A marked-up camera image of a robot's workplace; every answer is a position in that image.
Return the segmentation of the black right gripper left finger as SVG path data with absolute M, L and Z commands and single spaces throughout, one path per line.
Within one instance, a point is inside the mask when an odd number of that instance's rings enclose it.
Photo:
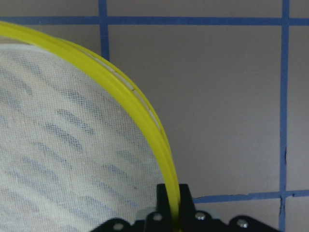
M 145 232 L 171 232 L 173 222 L 165 184 L 156 187 L 156 207 L 150 212 L 144 223 Z

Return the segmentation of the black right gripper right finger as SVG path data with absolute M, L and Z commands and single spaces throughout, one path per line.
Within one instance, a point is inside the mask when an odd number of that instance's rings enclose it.
M 197 210 L 187 184 L 180 184 L 179 227 L 182 232 L 219 232 L 220 222 Z

